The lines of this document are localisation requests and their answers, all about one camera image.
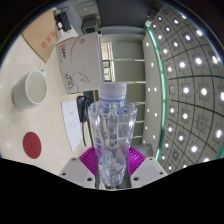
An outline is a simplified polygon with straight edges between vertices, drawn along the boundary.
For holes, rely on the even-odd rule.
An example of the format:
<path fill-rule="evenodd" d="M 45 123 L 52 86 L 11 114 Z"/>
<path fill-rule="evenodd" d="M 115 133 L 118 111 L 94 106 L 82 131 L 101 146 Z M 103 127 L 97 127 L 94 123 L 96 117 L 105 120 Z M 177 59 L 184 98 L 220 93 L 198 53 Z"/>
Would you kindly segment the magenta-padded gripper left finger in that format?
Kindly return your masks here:
<path fill-rule="evenodd" d="M 95 188 L 98 171 L 97 158 L 93 147 L 79 158 L 72 157 L 59 176 L 84 188 Z"/>

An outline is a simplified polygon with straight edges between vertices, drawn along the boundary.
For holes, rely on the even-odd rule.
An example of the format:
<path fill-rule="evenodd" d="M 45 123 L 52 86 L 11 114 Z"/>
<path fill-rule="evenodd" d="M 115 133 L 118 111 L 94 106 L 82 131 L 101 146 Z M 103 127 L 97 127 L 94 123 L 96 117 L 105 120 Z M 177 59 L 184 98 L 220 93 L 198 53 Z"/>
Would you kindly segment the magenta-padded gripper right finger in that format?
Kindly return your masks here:
<path fill-rule="evenodd" d="M 154 157 L 146 157 L 133 147 L 129 150 L 127 170 L 132 188 L 143 187 L 167 176 Z"/>

